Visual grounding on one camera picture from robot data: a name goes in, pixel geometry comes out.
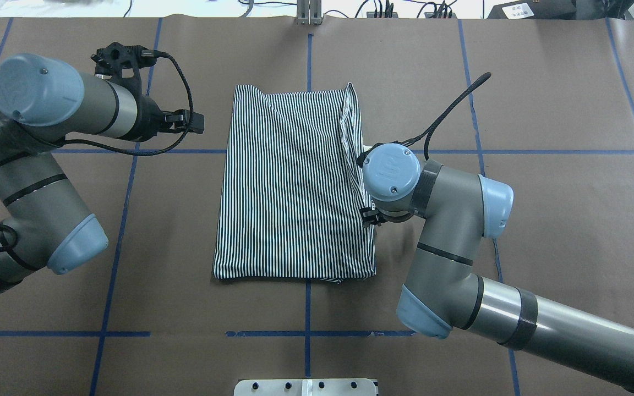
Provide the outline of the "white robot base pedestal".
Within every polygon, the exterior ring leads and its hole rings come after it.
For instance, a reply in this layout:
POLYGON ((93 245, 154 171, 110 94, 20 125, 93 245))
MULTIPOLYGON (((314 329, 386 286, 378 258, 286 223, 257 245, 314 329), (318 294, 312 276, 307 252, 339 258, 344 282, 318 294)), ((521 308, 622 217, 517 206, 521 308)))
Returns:
POLYGON ((295 378, 241 380, 234 395, 379 395, 369 378, 295 378))

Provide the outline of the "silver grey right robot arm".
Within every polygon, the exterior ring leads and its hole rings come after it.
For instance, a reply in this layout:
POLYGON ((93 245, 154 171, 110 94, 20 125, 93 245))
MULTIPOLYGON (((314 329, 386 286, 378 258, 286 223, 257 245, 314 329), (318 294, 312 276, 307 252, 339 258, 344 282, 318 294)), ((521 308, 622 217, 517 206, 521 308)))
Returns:
POLYGON ((634 394, 634 155, 375 148, 367 190, 405 236, 396 316, 634 394))

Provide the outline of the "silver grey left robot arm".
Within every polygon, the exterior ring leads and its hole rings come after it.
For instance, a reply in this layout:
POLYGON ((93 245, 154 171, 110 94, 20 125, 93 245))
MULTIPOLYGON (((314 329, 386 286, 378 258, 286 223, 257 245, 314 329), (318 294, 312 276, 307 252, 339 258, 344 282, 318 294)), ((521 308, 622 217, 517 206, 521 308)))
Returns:
POLYGON ((114 42, 91 55, 95 72, 36 53, 17 53, 0 64, 0 294, 43 268, 66 274, 108 248, 108 237, 68 179, 52 151, 90 145, 130 156, 154 151, 124 150, 70 133, 146 142, 159 133, 204 132, 184 74, 179 77, 189 107, 163 111, 143 94, 139 72, 168 59, 167 52, 114 42))

